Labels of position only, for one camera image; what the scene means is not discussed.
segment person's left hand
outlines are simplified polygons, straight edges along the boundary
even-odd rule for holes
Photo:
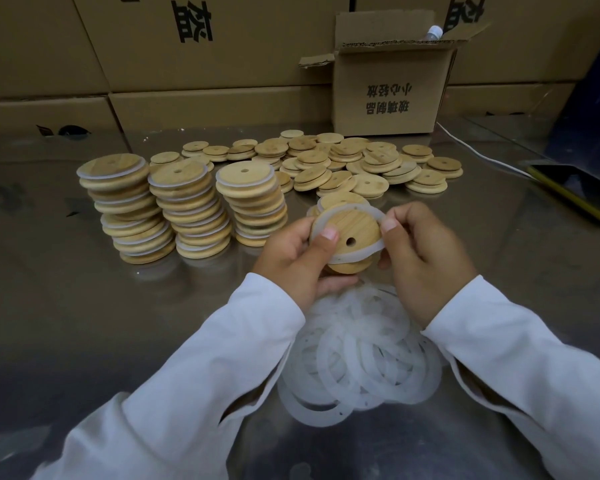
[[[312,223],[313,217],[306,217],[273,234],[252,270],[286,291],[303,312],[316,298],[358,282],[356,275],[320,277],[335,252],[338,230],[325,227],[306,247]]]

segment white bottle cap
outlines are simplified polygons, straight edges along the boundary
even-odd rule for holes
[[[442,28],[440,28],[439,26],[432,25],[427,33],[430,33],[431,35],[436,37],[438,40],[440,40],[440,37],[442,37],[443,32],[442,32]]]

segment white shirt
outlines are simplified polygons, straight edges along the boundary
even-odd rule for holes
[[[227,479],[242,419],[270,393],[303,325],[302,311],[282,289],[249,273],[158,372],[71,430],[62,457],[33,478]],[[536,314],[481,276],[422,333],[441,348],[467,394],[511,419],[554,478],[600,479],[599,359],[561,343]],[[485,400],[456,360],[517,409]],[[229,405],[265,380],[255,404],[221,421]]]

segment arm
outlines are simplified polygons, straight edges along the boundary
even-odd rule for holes
[[[278,379],[303,310],[356,281],[319,280],[337,234],[303,251],[311,224],[302,219],[272,236],[227,305],[133,394],[116,395],[74,428],[62,457],[34,478],[227,478],[242,419]]]
[[[561,343],[478,276],[462,243],[424,204],[391,209],[381,229],[379,265],[393,266],[403,306],[465,392],[506,414],[555,478],[600,479],[600,360]]]

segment cardboard box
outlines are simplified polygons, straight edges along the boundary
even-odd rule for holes
[[[331,87],[208,89],[110,95],[125,133],[328,121]]]
[[[572,82],[448,86],[440,116],[558,116],[574,87]]]
[[[333,47],[349,0],[75,0],[113,92],[330,82],[297,67]]]
[[[450,84],[583,79],[600,51],[600,0],[357,0],[356,10],[430,9],[447,30],[490,22],[458,52]]]
[[[106,97],[0,102],[0,162],[87,161],[127,151]]]
[[[456,48],[486,26],[459,25],[422,41],[429,10],[339,13],[335,52],[304,57],[300,67],[334,63],[333,126],[343,135],[433,131]]]
[[[0,0],[0,99],[107,92],[72,0]]]

